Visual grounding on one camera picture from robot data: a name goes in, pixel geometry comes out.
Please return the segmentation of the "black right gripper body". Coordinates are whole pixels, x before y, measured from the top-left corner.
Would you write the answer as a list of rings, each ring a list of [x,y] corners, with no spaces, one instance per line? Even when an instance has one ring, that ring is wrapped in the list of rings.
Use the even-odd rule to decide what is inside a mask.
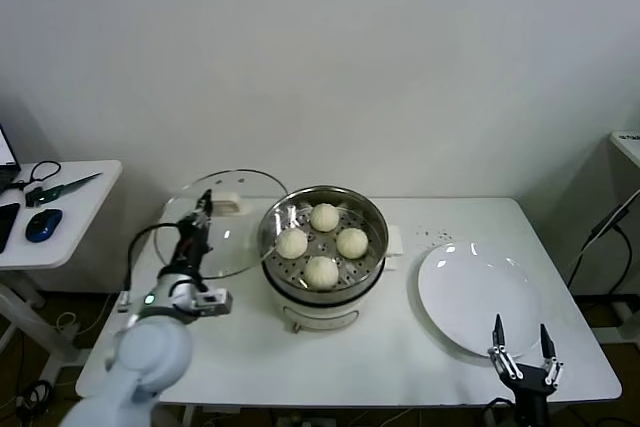
[[[547,372],[542,367],[518,364],[522,378],[501,374],[502,383],[514,394],[514,417],[517,426],[550,426],[547,398],[556,388],[547,384]]]

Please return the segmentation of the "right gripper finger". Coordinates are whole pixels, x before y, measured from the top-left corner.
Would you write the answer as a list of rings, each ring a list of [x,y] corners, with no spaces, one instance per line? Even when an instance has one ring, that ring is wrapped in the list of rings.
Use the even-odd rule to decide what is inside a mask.
[[[556,355],[555,344],[544,324],[540,325],[540,345],[544,363],[542,369],[545,372],[544,382],[551,387],[558,387],[563,374],[564,364]]]
[[[492,347],[488,350],[489,358],[499,376],[510,380],[522,380],[523,373],[506,349],[504,327],[501,316],[495,317],[492,331]]]

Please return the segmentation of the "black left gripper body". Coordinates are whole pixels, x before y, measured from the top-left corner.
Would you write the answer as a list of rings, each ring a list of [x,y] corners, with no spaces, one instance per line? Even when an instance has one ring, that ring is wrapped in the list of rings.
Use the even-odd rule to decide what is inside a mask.
[[[172,255],[172,265],[200,272],[202,260],[211,248],[208,244],[209,223],[182,220],[177,223],[179,240]]]

